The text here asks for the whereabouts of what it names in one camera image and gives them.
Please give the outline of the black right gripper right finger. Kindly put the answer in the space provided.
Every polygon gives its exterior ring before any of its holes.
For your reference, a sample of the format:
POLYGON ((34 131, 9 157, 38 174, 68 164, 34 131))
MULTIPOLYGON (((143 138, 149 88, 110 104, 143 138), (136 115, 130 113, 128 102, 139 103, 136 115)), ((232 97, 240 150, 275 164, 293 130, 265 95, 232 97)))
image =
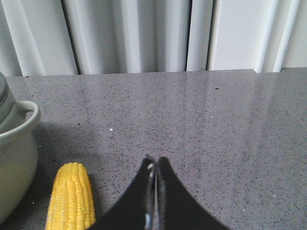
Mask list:
POLYGON ((227 230, 191 196, 177 178, 169 159, 156 164, 160 230, 227 230))

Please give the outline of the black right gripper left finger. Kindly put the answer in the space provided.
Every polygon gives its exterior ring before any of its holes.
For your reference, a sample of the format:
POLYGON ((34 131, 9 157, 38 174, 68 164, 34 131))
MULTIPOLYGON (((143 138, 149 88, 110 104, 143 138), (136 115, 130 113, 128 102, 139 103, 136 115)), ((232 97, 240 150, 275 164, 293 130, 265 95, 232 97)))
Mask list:
POLYGON ((155 161, 145 157, 121 198, 91 230, 151 230, 154 217, 155 161))

